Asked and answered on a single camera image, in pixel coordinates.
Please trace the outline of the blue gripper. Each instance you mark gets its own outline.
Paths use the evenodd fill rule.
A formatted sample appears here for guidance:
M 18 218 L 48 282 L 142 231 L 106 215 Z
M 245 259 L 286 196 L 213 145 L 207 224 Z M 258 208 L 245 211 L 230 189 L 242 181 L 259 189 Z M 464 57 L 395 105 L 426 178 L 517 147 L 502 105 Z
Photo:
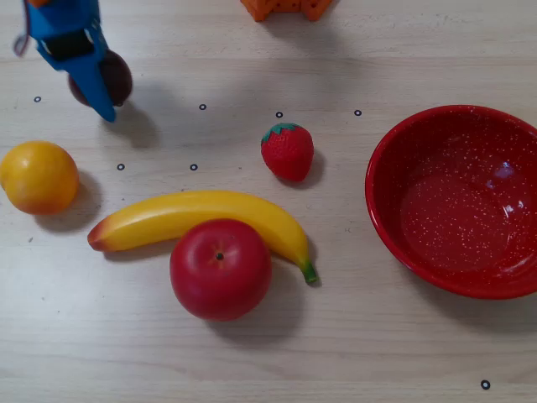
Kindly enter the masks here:
M 54 69 L 68 71 L 76 100 L 113 123 L 116 112 L 98 66 L 108 50 L 99 2 L 26 1 L 24 6 L 37 51 Z

